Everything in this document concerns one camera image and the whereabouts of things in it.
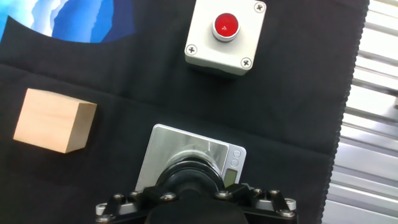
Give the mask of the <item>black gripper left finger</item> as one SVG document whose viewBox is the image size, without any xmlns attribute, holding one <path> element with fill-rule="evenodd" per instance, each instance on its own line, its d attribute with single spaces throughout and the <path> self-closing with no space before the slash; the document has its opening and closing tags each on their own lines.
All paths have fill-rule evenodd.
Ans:
<svg viewBox="0 0 398 224">
<path fill-rule="evenodd" d="M 160 205 L 178 200 L 176 193 L 161 187 L 146 187 L 126 195 L 116 193 L 96 206 L 96 224 L 145 223 L 150 212 Z"/>
</svg>

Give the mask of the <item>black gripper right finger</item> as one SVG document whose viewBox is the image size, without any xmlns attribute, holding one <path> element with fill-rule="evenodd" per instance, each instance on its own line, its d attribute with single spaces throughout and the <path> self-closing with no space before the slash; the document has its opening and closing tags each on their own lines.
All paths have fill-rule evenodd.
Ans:
<svg viewBox="0 0 398 224">
<path fill-rule="evenodd" d="M 215 192 L 214 198 L 237 206 L 246 223 L 296 224 L 296 201 L 280 190 L 233 184 Z"/>
</svg>

